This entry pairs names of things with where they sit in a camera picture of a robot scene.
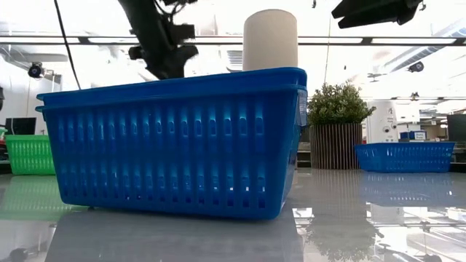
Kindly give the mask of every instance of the camera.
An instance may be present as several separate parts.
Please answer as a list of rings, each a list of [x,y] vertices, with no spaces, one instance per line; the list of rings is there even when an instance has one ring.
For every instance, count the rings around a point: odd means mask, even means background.
[[[42,67],[42,63],[33,62],[28,70],[28,75],[34,79],[42,79],[46,73],[45,68]]]
[[[420,72],[424,70],[424,64],[422,62],[417,62],[411,66],[408,67],[408,71],[414,73],[414,72]]]

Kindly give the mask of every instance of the table surface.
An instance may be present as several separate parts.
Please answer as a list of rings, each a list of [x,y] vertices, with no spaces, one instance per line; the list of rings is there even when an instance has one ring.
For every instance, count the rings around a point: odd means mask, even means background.
[[[53,176],[0,176],[0,261],[466,261],[466,175],[299,169],[278,218],[61,203]]]

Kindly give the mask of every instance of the white cylinder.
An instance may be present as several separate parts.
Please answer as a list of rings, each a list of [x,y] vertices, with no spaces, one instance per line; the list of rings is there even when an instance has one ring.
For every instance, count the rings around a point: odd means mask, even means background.
[[[245,22],[242,51],[244,71],[298,66],[298,25],[289,12],[268,9]]]
[[[372,116],[367,118],[367,143],[398,142],[398,126],[395,103],[392,101],[372,101],[368,106],[375,106]]]

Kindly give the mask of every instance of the ceiling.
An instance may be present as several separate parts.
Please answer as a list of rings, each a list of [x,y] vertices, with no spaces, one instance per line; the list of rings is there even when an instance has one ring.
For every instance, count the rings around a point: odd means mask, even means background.
[[[53,1],[37,0],[34,5],[29,2],[0,2],[0,35],[59,35]],[[442,37],[466,27],[466,0],[425,0],[426,10],[417,12],[415,18],[403,26],[385,23],[344,30],[338,28],[338,20],[331,18],[331,10],[339,3],[338,0],[317,0],[315,9],[310,0],[292,2],[202,0],[185,8],[175,19],[177,23],[196,24],[200,35],[242,35],[245,19],[254,12],[267,8],[281,8],[292,12],[298,20],[301,36]],[[130,25],[117,0],[59,0],[59,4],[69,36],[130,35]],[[83,82],[89,87],[154,79],[143,69],[143,63],[127,59],[127,48],[73,47],[79,78],[83,78]],[[421,73],[409,73],[405,70],[403,63],[409,63],[409,59],[413,57],[419,58],[419,54],[426,53],[427,48],[300,46],[299,66],[308,73],[310,94],[323,82],[339,83],[351,79],[362,87],[361,95],[367,99],[408,97],[412,92],[418,92],[422,97],[466,97],[464,47],[445,47],[425,55],[421,59],[425,70]],[[228,51],[240,51],[241,47],[199,46],[199,49],[200,55],[186,65],[187,76],[228,72],[228,68],[234,67]],[[61,74],[71,75],[68,56],[62,46],[0,45],[0,53],[9,55],[11,60],[25,63],[40,57],[42,61],[47,61],[47,67]],[[396,66],[403,67],[392,71]],[[387,75],[376,77],[374,82],[374,78],[368,77],[368,74],[374,73]],[[72,79],[68,79],[67,88],[76,88]]]

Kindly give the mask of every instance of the wooden planter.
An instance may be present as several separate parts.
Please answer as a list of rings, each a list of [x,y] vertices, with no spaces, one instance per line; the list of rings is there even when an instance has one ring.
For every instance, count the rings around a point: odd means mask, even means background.
[[[361,124],[324,124],[310,127],[311,167],[359,169],[355,146],[363,143]]]

